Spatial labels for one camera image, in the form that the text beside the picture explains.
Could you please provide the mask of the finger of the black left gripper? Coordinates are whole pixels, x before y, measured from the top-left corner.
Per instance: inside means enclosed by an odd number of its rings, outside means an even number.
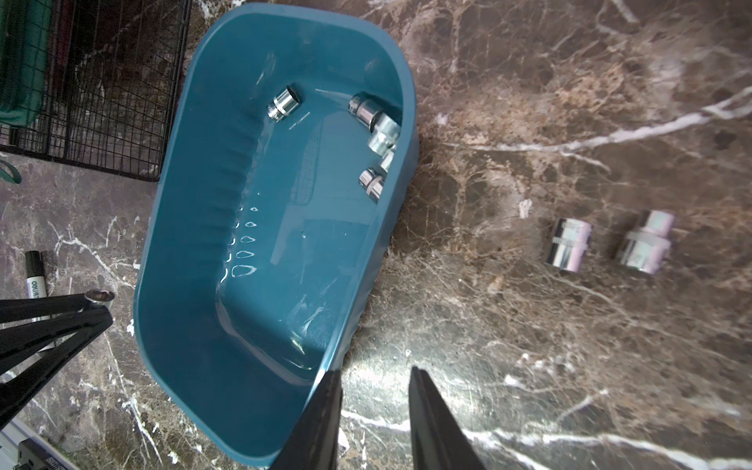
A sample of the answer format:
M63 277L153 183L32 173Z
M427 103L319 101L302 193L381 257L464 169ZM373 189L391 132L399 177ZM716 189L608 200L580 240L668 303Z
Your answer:
M95 299L85 294L76 294L39 299L2 300L1 322L10 323L63 313L79 313L94 307L109 307L109 293L105 297Z
M1 372L26 363L1 383L1 425L8 425L34 396L77 354L113 324L109 309L65 313L1 331Z

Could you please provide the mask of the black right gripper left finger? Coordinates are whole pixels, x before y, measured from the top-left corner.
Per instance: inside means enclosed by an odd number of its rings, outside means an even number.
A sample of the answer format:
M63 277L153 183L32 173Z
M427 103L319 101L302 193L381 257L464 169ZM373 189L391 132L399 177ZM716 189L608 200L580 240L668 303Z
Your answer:
M342 401L341 371L327 371L270 469L336 469Z

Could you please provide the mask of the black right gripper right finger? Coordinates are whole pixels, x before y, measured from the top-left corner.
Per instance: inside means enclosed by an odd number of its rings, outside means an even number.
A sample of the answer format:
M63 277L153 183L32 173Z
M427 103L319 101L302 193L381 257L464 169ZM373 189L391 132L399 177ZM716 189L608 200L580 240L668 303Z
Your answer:
M485 469L427 371L413 366L409 420L415 469Z

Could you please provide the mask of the chrome socket two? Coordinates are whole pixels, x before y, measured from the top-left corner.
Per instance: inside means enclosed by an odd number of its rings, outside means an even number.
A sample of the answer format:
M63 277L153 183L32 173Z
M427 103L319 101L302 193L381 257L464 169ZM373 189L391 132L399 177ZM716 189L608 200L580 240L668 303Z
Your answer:
M654 275L669 252L675 216L667 211L644 211L624 237L615 257L624 268Z

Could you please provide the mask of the teal plastic storage box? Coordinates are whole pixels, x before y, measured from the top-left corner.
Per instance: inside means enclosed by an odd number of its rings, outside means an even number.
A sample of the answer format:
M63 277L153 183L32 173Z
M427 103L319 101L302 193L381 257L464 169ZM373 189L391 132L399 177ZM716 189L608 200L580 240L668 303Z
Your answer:
M279 123L287 85L301 105ZM401 126L387 174L349 112ZM248 3L193 55L150 220L133 318L172 400L234 460L268 467L342 365L415 173L409 64L373 23ZM378 203L358 183L385 177Z

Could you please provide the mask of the chrome socket three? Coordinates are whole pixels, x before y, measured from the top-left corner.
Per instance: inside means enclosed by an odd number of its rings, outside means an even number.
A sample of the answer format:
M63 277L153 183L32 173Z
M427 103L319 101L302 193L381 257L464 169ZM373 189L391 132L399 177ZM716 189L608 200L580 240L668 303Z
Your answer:
M107 307L109 309L116 294L104 289L90 289L84 294L84 297L92 305Z

